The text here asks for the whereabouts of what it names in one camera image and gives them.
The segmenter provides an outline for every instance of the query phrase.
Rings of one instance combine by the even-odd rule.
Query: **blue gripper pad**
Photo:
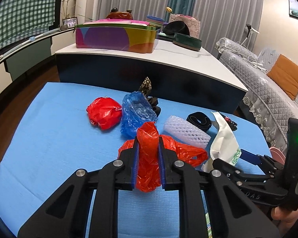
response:
[[[165,187],[165,168],[164,168],[164,161],[163,161],[163,157],[162,157],[160,142],[159,142],[159,146],[158,146],[158,164],[159,164],[160,182],[161,182],[162,188],[164,189],[164,187]]]
[[[134,164],[132,167],[132,179],[131,179],[133,189],[136,187],[136,181],[137,181],[138,169],[139,169],[139,143],[137,143],[136,146],[137,147],[136,147],[136,153],[134,158]]]

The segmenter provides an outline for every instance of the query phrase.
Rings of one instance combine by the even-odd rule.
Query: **sofa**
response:
[[[272,147],[287,153],[288,119],[298,119],[298,94],[294,100],[266,74],[277,61],[280,53],[269,47],[257,56],[247,48],[227,38],[221,38],[215,46],[218,59],[232,71],[248,92],[242,104],[253,114]],[[256,61],[260,66],[249,61]]]

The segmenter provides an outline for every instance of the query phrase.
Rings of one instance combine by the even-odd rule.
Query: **yellow flower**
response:
[[[167,12],[172,12],[172,9],[171,9],[170,7],[167,7],[165,10],[166,10]]]

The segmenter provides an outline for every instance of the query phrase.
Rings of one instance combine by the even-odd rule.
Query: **black hat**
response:
[[[174,35],[174,33],[180,33],[189,36],[190,31],[188,26],[181,20],[172,21],[166,25],[162,31],[167,35]]]

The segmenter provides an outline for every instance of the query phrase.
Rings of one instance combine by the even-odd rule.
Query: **hand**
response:
[[[272,209],[271,217],[274,220],[280,220],[278,229],[280,234],[283,236],[297,221],[298,209],[296,211],[290,211],[281,207],[276,207]]]

